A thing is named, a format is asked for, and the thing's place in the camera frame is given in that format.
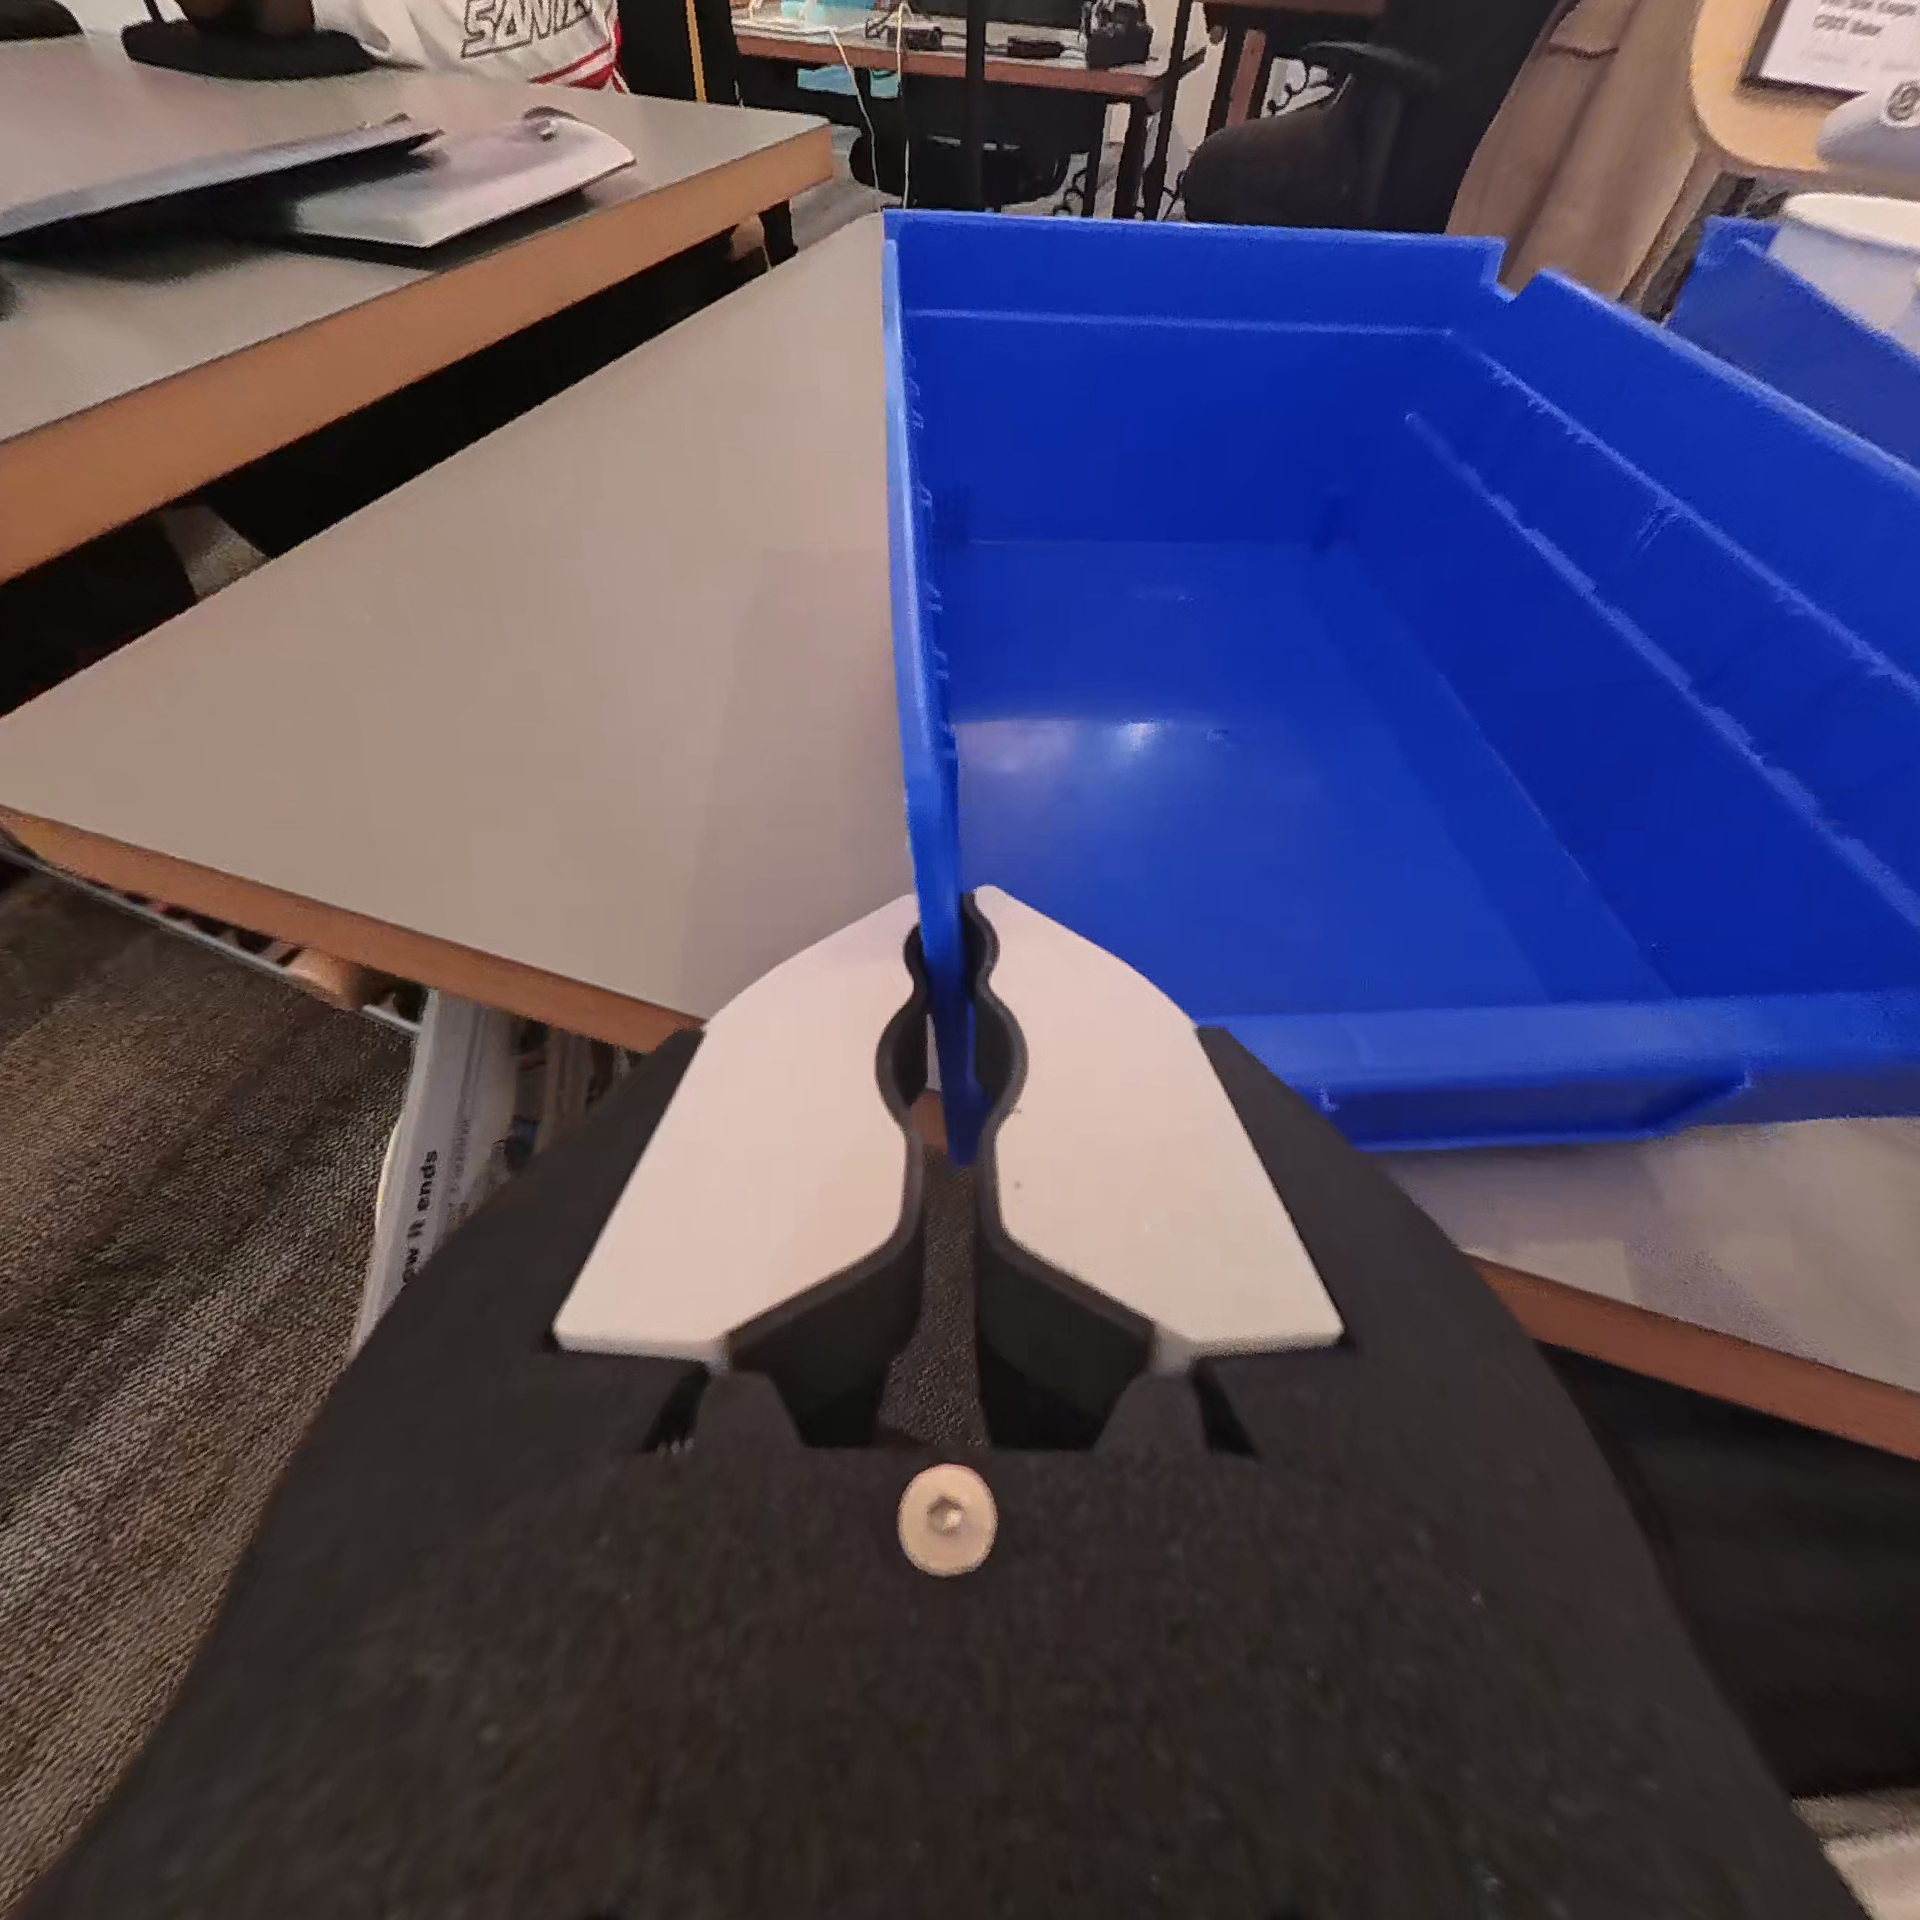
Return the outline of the black stand base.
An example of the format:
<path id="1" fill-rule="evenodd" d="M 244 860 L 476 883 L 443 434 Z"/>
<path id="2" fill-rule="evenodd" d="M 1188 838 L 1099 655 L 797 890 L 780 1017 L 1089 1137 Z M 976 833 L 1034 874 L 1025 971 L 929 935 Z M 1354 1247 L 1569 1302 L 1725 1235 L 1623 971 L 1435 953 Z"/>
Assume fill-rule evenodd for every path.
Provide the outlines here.
<path id="1" fill-rule="evenodd" d="M 120 41 L 138 65 L 209 80 L 338 80 L 377 67 L 357 36 L 324 31 L 314 2 L 180 2 L 173 16 L 147 4 Z"/>

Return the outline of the black office chair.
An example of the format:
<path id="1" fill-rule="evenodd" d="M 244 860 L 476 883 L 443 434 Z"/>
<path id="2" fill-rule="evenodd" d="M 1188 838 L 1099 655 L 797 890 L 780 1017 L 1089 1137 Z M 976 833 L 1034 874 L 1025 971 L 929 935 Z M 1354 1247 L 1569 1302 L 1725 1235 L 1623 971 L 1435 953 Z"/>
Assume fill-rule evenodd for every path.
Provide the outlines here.
<path id="1" fill-rule="evenodd" d="M 1181 180 L 1186 224 L 1443 233 L 1512 74 L 1376 41 L 1316 41 L 1322 104 L 1211 132 Z"/>

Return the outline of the blue plastic bin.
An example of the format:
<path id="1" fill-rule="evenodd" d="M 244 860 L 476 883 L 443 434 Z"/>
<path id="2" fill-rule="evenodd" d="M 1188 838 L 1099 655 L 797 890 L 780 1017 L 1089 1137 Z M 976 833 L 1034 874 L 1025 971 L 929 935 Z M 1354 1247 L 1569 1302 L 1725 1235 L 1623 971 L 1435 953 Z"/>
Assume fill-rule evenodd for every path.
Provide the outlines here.
<path id="1" fill-rule="evenodd" d="M 1917 466 L 1917 360 L 1770 252 L 1772 226 L 1709 217 L 1668 328 L 1829 425 Z"/>
<path id="2" fill-rule="evenodd" d="M 1492 242 L 890 212 L 943 1068 L 1018 896 L 1356 1146 L 1915 1116 L 1915 468 Z"/>

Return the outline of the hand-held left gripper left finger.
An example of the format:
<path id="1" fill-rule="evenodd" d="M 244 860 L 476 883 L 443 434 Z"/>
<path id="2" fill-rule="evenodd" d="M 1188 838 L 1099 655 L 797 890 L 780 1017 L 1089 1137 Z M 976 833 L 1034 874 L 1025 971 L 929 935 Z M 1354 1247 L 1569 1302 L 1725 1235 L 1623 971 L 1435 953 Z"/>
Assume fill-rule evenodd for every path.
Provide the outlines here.
<path id="1" fill-rule="evenodd" d="M 885 1449 L 925 1265 L 925 969 L 899 896 L 713 1016 L 551 1326 L 569 1359 L 754 1377 L 815 1449 Z"/>

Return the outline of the wooden display board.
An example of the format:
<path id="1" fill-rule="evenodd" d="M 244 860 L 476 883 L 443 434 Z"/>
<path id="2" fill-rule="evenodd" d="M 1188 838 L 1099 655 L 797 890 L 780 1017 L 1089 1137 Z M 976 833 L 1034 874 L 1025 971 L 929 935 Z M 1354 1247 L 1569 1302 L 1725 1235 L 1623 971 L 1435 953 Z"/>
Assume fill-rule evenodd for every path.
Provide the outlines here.
<path id="1" fill-rule="evenodd" d="M 1849 99 L 1743 80 L 1770 2 L 1700 2 L 1687 88 L 1699 137 L 1723 171 L 1792 192 L 1915 201 L 1917 179 L 1829 167 L 1815 154 L 1819 123 Z"/>

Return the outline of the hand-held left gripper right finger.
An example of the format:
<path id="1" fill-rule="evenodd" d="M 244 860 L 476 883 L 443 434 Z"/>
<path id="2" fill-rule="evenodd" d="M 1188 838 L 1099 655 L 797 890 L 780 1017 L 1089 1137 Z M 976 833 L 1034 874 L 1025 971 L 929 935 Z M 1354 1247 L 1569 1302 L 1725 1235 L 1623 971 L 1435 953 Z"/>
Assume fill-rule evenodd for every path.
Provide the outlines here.
<path id="1" fill-rule="evenodd" d="M 1345 1324 L 1188 1016 L 1002 888 L 967 902 L 976 1368 L 1007 1449 L 1089 1449 L 1146 1378 Z"/>

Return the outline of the grey tray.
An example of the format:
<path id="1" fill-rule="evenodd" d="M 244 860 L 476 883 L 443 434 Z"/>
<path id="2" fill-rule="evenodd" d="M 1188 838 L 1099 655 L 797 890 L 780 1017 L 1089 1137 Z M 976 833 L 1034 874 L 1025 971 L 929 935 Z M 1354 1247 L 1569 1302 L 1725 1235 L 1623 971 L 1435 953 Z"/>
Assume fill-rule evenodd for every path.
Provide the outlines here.
<path id="1" fill-rule="evenodd" d="M 435 136 L 392 171 L 316 186 L 275 212 L 283 233 L 351 247 L 431 252 L 548 208 L 633 169 L 611 132 L 560 108 Z"/>

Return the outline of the white document stand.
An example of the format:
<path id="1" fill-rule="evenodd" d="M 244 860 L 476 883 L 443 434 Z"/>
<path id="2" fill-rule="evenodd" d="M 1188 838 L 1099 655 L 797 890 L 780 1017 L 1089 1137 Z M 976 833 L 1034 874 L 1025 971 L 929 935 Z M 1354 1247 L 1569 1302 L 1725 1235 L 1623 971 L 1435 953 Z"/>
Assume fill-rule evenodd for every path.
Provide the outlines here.
<path id="1" fill-rule="evenodd" d="M 1901 76 L 1840 104 L 1815 132 L 1832 169 L 1917 179 L 1917 76 Z"/>

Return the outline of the stack of nested white cups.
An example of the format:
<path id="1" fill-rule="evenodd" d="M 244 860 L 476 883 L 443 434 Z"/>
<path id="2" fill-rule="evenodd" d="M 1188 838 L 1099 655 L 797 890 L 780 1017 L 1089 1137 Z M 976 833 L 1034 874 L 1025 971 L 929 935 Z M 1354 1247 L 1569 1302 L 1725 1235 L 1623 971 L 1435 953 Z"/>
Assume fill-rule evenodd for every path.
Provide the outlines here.
<path id="1" fill-rule="evenodd" d="M 1770 257 L 1858 322 L 1917 352 L 1917 201 L 1791 195 Z"/>

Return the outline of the printed instruction sheet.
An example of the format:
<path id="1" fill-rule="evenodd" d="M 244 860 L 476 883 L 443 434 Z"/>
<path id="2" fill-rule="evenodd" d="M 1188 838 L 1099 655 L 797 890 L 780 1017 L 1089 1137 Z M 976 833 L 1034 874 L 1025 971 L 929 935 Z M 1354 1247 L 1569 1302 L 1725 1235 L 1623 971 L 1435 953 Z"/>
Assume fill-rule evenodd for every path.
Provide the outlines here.
<path id="1" fill-rule="evenodd" d="M 1915 2 L 1772 2 L 1743 80 L 1853 99 L 1915 74 Z"/>

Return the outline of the white printed box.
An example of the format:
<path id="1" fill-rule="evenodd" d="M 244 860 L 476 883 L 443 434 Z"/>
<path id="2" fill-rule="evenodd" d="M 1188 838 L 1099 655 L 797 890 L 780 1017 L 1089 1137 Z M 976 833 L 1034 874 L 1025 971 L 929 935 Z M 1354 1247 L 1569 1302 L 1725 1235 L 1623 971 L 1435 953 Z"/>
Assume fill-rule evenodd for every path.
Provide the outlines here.
<path id="1" fill-rule="evenodd" d="M 445 1238 L 585 1118 L 605 1071 L 602 1043 L 445 993 L 423 996 L 351 1354 Z"/>

